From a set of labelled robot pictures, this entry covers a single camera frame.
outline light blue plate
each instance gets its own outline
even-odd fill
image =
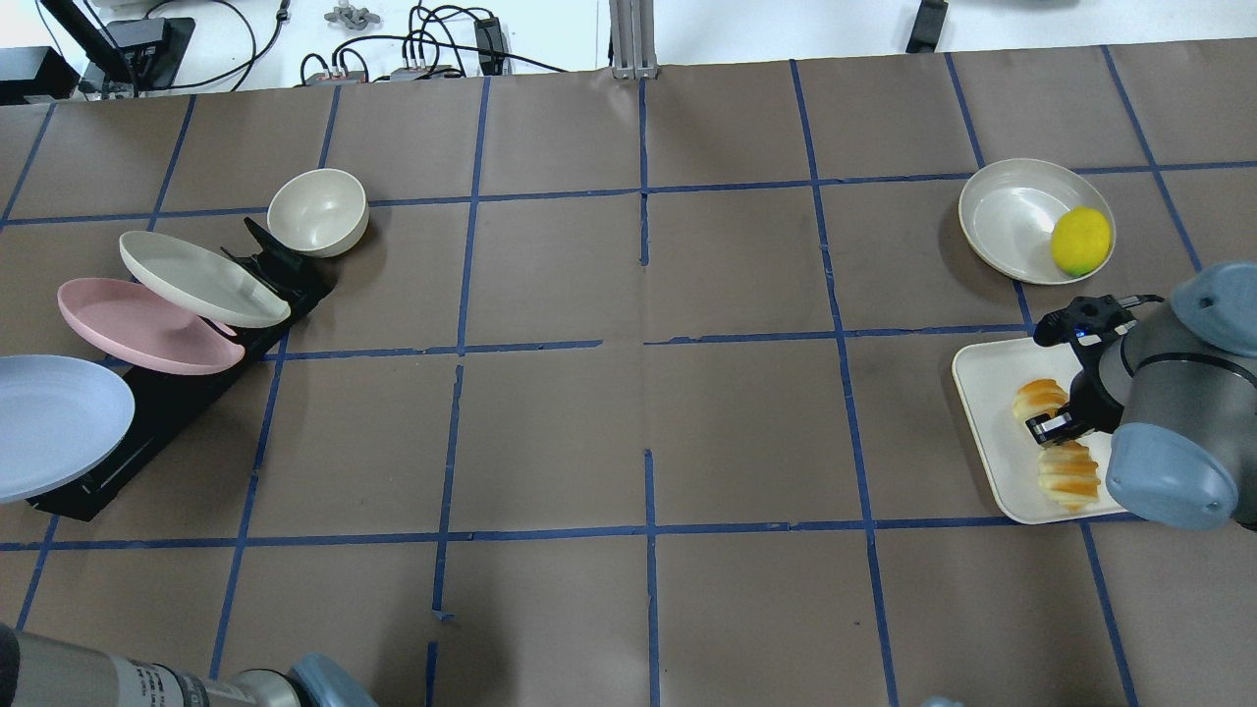
[[[134,414],[131,387],[103,366],[0,357],[0,503],[85,474],[122,442]]]

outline dish rack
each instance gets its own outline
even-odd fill
[[[136,414],[127,434],[108,457],[82,477],[28,498],[31,507],[79,521],[94,518],[145,464],[332,292],[332,286],[314,267],[316,258],[279,243],[253,219],[245,218],[244,223],[261,250],[245,257],[222,252],[288,302],[292,309],[288,318],[265,328],[236,328],[231,338],[245,348],[244,357],[219,374],[185,376],[132,367],[122,376],[136,399]]]

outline white background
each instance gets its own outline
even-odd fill
[[[0,6],[8,10],[0,23],[0,47],[50,44],[35,13],[35,1],[0,0]],[[298,64],[309,52],[327,57],[332,48],[353,36],[406,33],[410,3],[357,0],[382,18],[380,25],[357,33],[323,19],[334,1],[292,0],[292,21],[284,26],[275,48],[254,68],[244,88],[294,86],[300,81]],[[661,64],[696,64],[900,53],[908,43],[918,3],[656,0],[657,57]],[[99,11],[106,21],[133,19],[153,4],[119,5]],[[234,0],[234,4],[253,23],[259,45],[264,44],[274,29],[279,1]],[[479,4],[502,18],[509,49],[514,53],[566,69],[593,69],[607,63],[607,0],[481,0]],[[244,25],[226,8],[205,0],[182,0],[158,14],[192,16],[197,23],[178,75],[181,83],[207,78],[250,55]],[[87,64],[82,50],[53,18],[48,21],[70,64],[82,69]],[[470,20],[454,20],[450,29],[459,44],[475,44]],[[1257,36],[1257,0],[952,0],[939,50],[1229,36]],[[363,42],[354,49],[367,58],[372,77],[400,65],[397,42]],[[466,53],[464,60],[468,73],[478,73],[473,53]],[[348,62],[356,64],[353,58]],[[514,73],[541,70],[519,62],[514,62],[512,69]],[[231,83],[234,78],[201,91],[225,91]]]

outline small white bowl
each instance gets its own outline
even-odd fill
[[[1077,206],[1109,219],[1112,244],[1100,265],[1082,277],[1052,260],[1052,229]],[[979,258],[1006,276],[1032,284],[1086,279],[1112,258],[1117,229],[1109,204],[1087,180],[1042,160],[1003,160],[978,170],[960,191],[960,228]]]
[[[367,230],[367,192],[357,177],[342,170],[297,175],[270,200],[266,228],[304,255],[339,255]]]

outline yellow fruit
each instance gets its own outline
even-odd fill
[[[1112,247],[1109,219],[1090,206],[1079,206],[1061,216],[1052,229],[1052,259],[1072,277],[1099,268]]]

